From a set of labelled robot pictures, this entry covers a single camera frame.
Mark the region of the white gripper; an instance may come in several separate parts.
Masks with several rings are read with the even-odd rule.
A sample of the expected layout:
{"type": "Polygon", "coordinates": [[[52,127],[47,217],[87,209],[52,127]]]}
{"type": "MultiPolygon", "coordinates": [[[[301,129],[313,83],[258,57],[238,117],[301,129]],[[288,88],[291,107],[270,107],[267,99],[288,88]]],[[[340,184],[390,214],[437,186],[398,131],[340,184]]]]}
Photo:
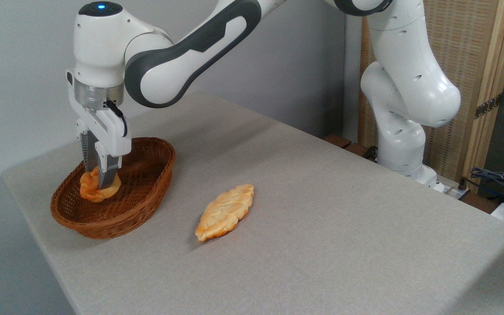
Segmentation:
{"type": "Polygon", "coordinates": [[[123,102],[124,84],[103,88],[88,86],[68,70],[69,102],[81,120],[76,122],[86,172],[98,168],[98,189],[112,186],[122,156],[131,152],[129,125],[118,110],[123,102]]]}

